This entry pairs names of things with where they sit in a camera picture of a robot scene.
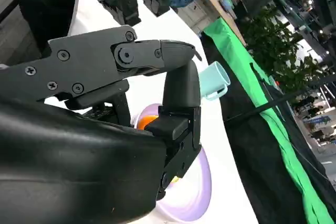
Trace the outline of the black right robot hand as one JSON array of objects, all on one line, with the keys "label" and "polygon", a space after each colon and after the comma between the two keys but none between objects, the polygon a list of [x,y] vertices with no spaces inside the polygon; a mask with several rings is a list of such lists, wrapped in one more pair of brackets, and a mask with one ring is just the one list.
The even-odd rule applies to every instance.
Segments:
[{"label": "black right robot hand", "polygon": [[[195,47],[128,25],[49,41],[1,70],[1,223],[127,223],[201,150]],[[159,116],[130,123],[128,78],[164,73]]]}]

